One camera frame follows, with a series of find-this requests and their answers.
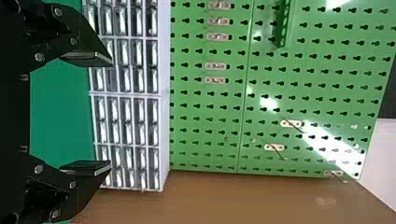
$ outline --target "small metal clip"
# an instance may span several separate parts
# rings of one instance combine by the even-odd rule
[[[285,150],[285,146],[280,144],[265,144],[264,149],[267,151],[283,151]]]
[[[231,4],[230,3],[222,2],[220,0],[217,0],[217,1],[211,0],[211,1],[209,1],[209,3],[207,4],[207,7],[210,10],[216,10],[216,11],[228,11],[228,10],[231,10]]]
[[[214,84],[214,85],[223,85],[223,84],[225,84],[225,77],[205,77],[204,83]]]
[[[303,127],[303,122],[299,120],[283,119],[280,121],[280,126],[283,128],[301,128]]]
[[[205,63],[205,69],[208,71],[224,71],[227,69],[226,63]]]
[[[342,178],[344,176],[344,172],[343,171],[324,171],[323,174],[327,175],[327,176],[332,175],[333,177],[338,179],[340,182],[342,182],[344,184],[347,183],[347,181]]]
[[[207,23],[214,26],[229,26],[231,25],[231,20],[228,18],[209,18],[207,19]]]
[[[209,33],[206,34],[206,39],[211,41],[229,41],[230,36],[223,33]]]

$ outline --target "white wall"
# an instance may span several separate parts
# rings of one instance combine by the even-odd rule
[[[379,119],[364,164],[365,188],[396,211],[396,119]]]

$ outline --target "silver object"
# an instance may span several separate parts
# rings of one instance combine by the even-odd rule
[[[53,9],[53,13],[56,17],[62,17],[62,15],[64,14],[59,8]]]
[[[210,10],[215,10],[215,11],[228,11],[231,10],[231,4],[226,3],[220,0],[211,0],[207,4],[207,7]]]
[[[205,77],[204,83],[213,85],[223,85],[226,83],[225,77]]]
[[[208,71],[224,71],[227,69],[226,63],[205,63],[205,69]]]
[[[103,39],[103,44],[105,45],[108,53],[110,54],[111,58],[114,62],[114,41],[112,39]]]
[[[148,27],[147,34],[149,36],[157,36],[158,35],[157,17],[158,17],[157,9],[152,8],[148,12],[148,19],[147,19],[147,27]]]
[[[127,66],[129,65],[129,42],[128,40],[122,39],[118,40],[119,43],[119,65]]]
[[[207,23],[213,26],[229,26],[231,25],[231,20],[223,17],[209,18],[207,19]]]
[[[116,25],[116,35],[128,35],[128,11],[126,7],[116,7],[114,9],[114,23]]]
[[[139,118],[138,121],[144,122],[145,121],[145,100],[138,99],[137,106],[138,106],[138,118]]]
[[[97,14],[96,10],[97,8],[92,6],[87,6],[83,8],[84,15],[94,31],[96,31],[96,21],[95,21],[95,15]]]
[[[301,128],[303,127],[303,122],[300,120],[283,119],[280,121],[280,126],[283,128]]]
[[[69,188],[70,188],[70,189],[75,189],[76,186],[77,186],[76,181],[73,181],[73,182],[71,182],[71,183],[69,184]]]
[[[111,7],[101,7],[102,33],[113,35],[113,11]]]
[[[78,43],[78,41],[75,38],[70,38],[70,43],[74,46]]]
[[[61,210],[60,209],[56,209],[56,210],[51,212],[50,217],[52,219],[56,219],[60,215],[61,215]]]
[[[44,54],[42,54],[42,53],[36,53],[36,54],[35,54],[35,60],[36,60],[37,62],[39,62],[39,63],[42,63],[42,62],[44,62],[44,61],[46,60],[46,58],[45,58]]]
[[[156,40],[147,41],[148,65],[158,66],[158,47]]]
[[[35,167],[35,174],[39,175],[41,172],[43,172],[44,166],[43,165],[37,165]]]
[[[131,40],[131,61],[135,66],[143,65],[143,41]]]
[[[145,124],[140,123],[137,125],[137,145],[139,146],[144,146],[146,144],[146,129],[145,129]]]
[[[123,92],[131,92],[131,70],[129,67],[120,68],[120,87]]]
[[[206,34],[206,39],[211,41],[229,41],[230,35],[222,33],[209,33]]]
[[[265,144],[264,149],[267,151],[283,151],[285,150],[285,146],[280,144]]]
[[[154,172],[154,188],[160,188],[160,174],[158,173],[158,171]]]
[[[29,81],[29,75],[27,74],[20,75],[19,81]]]
[[[104,91],[105,90],[105,79],[103,76],[103,69],[102,68],[93,68],[92,69],[93,75],[93,90],[94,91]]]
[[[146,190],[147,189],[146,172],[144,172],[144,171],[140,172],[140,184],[141,184],[141,189],[142,190]]]
[[[154,149],[154,169],[158,170],[160,168],[160,155],[158,149]]]
[[[140,148],[140,169],[146,169],[146,150]]]

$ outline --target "screw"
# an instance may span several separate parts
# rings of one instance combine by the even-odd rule
[[[55,218],[57,218],[60,214],[61,214],[61,210],[60,210],[60,209],[57,209],[57,210],[55,210],[55,211],[52,211],[50,217],[51,217],[52,219],[55,219]]]
[[[73,181],[73,182],[70,183],[69,188],[70,188],[70,189],[75,189],[76,186],[77,186],[76,181]]]
[[[27,74],[20,75],[20,81],[29,81],[29,76]]]
[[[44,57],[44,54],[42,53],[36,53],[35,54],[35,60],[39,63],[42,63],[46,60],[46,58]]]
[[[77,41],[75,38],[71,38],[71,39],[70,39],[70,43],[71,43],[72,45],[76,45],[76,44],[78,43],[78,41]]]
[[[21,146],[20,146],[20,150],[21,150],[22,152],[27,152],[28,149],[29,149],[29,147],[26,146],[26,145],[21,145]]]
[[[62,17],[62,15],[64,14],[59,8],[53,9],[53,12],[55,13],[55,16],[57,16],[57,17]]]
[[[44,169],[43,165],[37,165],[35,167],[35,174],[39,175],[41,172],[43,172],[43,169]]]

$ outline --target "green pegboard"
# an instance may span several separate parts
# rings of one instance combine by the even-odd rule
[[[80,0],[46,2],[82,7]],[[31,75],[32,154],[55,167],[94,160],[87,69],[57,60]]]
[[[341,169],[359,178],[394,58],[396,2],[225,2],[233,8],[172,5],[173,168],[309,177]],[[233,24],[206,23],[218,16]],[[233,39],[200,38],[207,33]],[[230,69],[196,66],[206,62]],[[206,76],[228,83],[207,85]],[[282,120],[304,125],[285,128]],[[274,144],[285,149],[264,149]]]
[[[237,171],[251,1],[237,1],[232,11],[210,11],[202,1],[172,3],[171,152],[173,168]],[[229,27],[209,26],[208,18],[233,18]],[[207,33],[227,33],[231,41],[208,42]],[[227,63],[225,71],[206,71],[205,63]],[[227,77],[223,86],[206,76]]]

